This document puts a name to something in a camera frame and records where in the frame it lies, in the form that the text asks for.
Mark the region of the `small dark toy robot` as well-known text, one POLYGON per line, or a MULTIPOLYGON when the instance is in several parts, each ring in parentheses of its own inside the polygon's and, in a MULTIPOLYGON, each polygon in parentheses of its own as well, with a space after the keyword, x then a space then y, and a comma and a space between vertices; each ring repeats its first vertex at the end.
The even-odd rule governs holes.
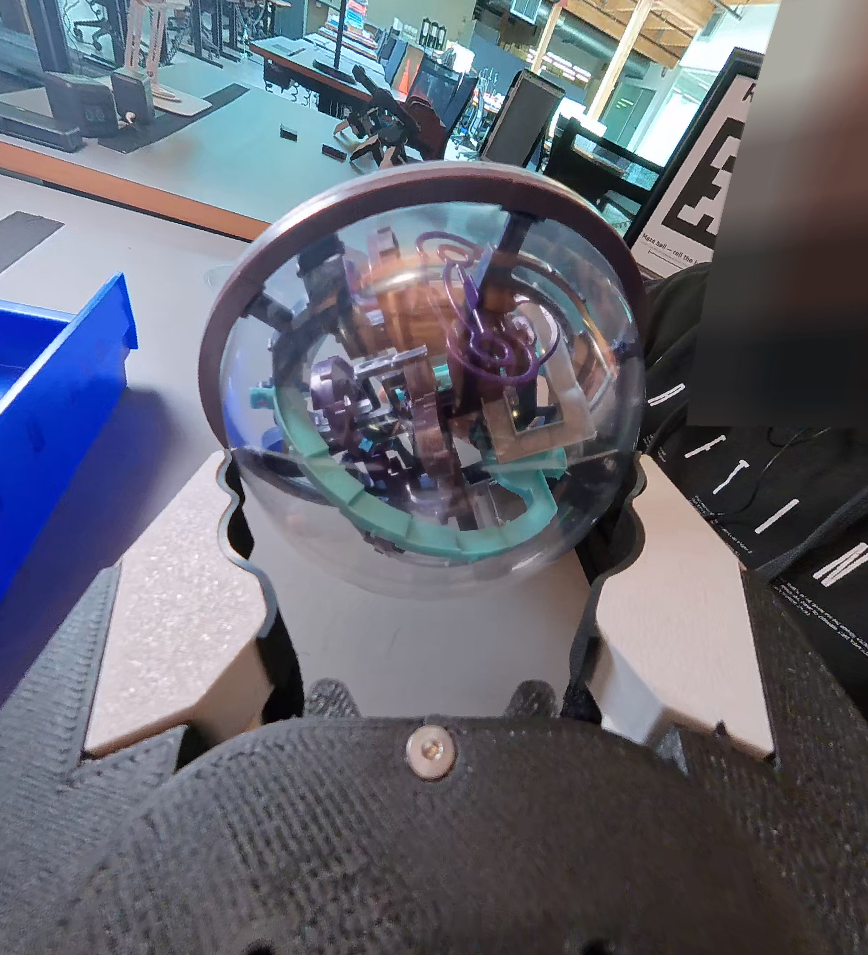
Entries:
POLYGON ((353 77, 368 90, 370 100, 362 109, 352 110, 334 129, 333 137, 337 139, 350 131, 360 141, 349 153, 349 163, 354 165, 365 156, 371 156, 379 169, 413 162, 407 149, 419 133, 416 120, 389 90, 375 84, 360 65, 354 65, 353 77))

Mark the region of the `black framed marker screen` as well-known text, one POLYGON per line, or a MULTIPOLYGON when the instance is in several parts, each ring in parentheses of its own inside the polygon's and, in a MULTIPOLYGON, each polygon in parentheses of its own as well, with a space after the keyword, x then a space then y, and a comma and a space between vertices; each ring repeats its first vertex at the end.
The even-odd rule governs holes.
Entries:
POLYGON ((714 255, 764 55, 736 48, 625 234, 640 270, 666 278, 714 255))

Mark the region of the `black chair with red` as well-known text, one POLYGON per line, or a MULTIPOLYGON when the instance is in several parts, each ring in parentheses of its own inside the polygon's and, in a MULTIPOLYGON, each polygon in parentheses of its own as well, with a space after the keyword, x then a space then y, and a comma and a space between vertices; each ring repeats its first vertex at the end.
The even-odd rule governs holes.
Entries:
POLYGON ((459 74, 425 54, 403 102, 416 130, 407 145, 425 161, 444 158, 446 145, 470 103, 478 83, 474 72, 459 74))

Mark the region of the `black desk mat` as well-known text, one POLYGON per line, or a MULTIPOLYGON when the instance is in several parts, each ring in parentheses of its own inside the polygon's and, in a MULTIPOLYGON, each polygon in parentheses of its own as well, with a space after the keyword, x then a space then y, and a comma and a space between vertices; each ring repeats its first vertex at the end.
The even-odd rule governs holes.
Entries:
POLYGON ((223 109, 249 91, 248 87, 237 83, 225 86, 207 96, 208 109, 192 116, 157 111, 155 120, 148 125, 121 127, 114 137, 101 137, 97 144, 116 153, 127 155, 162 141, 185 129, 208 115, 223 109))

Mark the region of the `blue plastic bin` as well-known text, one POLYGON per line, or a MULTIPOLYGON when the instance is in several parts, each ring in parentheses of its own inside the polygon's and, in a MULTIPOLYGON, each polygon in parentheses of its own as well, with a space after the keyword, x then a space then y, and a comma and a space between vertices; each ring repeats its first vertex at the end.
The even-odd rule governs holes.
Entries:
POLYGON ((0 301, 0 603, 126 386, 125 277, 76 314, 0 301))

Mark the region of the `orange-edged desk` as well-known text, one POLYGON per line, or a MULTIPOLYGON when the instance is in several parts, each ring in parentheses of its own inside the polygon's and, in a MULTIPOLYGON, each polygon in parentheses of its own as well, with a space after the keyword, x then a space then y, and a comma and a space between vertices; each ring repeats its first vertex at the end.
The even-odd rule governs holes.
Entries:
POLYGON ((0 134, 0 171, 58 186, 132 210, 252 241, 299 203, 373 172, 322 155, 333 117, 264 90, 258 60, 220 68, 180 55, 162 67, 163 82, 207 97, 229 84, 249 91, 162 141, 123 155, 95 140, 64 153, 0 134), (298 141, 279 137, 280 125, 298 141))

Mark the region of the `clear maze ball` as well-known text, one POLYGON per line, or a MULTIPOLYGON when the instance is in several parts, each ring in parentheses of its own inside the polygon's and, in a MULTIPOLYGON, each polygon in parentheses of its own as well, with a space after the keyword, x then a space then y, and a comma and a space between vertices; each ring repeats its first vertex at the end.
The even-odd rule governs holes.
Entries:
POLYGON ((497 163, 349 181, 274 222, 211 308, 201 405, 289 543, 377 593, 526 579, 629 477, 644 280, 582 197, 497 163))

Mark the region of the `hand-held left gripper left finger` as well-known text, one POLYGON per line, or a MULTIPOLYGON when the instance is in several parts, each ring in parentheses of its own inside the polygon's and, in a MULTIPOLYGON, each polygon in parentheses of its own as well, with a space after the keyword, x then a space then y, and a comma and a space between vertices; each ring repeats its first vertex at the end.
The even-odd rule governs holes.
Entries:
POLYGON ((208 457, 117 564, 84 752, 115 754, 188 726, 215 745, 260 725, 273 680, 259 648, 275 621, 266 575, 228 538, 228 453, 208 457))

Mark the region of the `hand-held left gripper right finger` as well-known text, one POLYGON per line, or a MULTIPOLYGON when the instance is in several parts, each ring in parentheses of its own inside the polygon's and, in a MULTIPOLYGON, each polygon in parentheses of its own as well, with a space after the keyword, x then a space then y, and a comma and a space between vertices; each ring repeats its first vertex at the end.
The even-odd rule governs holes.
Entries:
POLYGON ((631 549, 587 603, 581 667, 602 727, 639 745, 676 725, 723 731, 753 758, 774 753, 742 566, 655 460, 636 461, 621 516, 631 549))

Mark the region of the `black flat case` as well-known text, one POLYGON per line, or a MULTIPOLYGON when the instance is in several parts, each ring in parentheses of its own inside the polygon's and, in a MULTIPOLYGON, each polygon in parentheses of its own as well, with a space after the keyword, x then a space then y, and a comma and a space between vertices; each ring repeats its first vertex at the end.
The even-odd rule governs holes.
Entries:
POLYGON ((84 139, 77 125, 59 122, 51 116, 1 101, 0 134, 66 153, 75 153, 84 147, 84 139))

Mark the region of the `black battery charger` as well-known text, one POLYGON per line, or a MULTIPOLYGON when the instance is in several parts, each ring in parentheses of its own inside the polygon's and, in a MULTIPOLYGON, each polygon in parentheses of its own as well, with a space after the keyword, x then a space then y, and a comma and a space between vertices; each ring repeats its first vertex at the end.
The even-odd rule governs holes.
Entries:
POLYGON ((130 125, 151 125, 155 107, 151 81, 146 72, 122 67, 110 76, 111 89, 119 117, 130 125))
POLYGON ((44 85, 52 116, 76 126, 82 137, 116 137, 118 113, 111 89, 93 78, 45 72, 44 85))

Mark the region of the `black monitor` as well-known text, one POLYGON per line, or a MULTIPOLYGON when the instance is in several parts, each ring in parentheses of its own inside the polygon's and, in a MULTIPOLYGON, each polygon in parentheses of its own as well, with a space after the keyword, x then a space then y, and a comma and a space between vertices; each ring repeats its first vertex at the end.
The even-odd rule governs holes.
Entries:
POLYGON ((524 69, 515 75, 499 113, 478 150, 479 161, 525 168, 547 137, 565 90, 524 69))

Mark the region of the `wooden phone stand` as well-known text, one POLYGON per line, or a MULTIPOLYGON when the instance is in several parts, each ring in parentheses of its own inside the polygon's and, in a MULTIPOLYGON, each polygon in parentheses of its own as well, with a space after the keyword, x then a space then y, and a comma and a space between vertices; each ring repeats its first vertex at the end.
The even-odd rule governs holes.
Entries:
POLYGON ((131 1, 127 13, 126 45, 121 71, 140 79, 154 109, 191 118, 205 113, 206 99, 165 87, 159 79, 168 17, 187 12, 189 1, 131 1))

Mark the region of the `person's black hoodie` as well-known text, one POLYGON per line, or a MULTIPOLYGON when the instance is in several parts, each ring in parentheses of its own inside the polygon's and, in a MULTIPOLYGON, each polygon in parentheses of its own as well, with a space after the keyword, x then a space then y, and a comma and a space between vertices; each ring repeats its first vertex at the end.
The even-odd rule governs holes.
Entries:
POLYGON ((647 278, 640 449, 749 569, 803 617, 868 714, 868 427, 691 426, 710 264, 647 278))

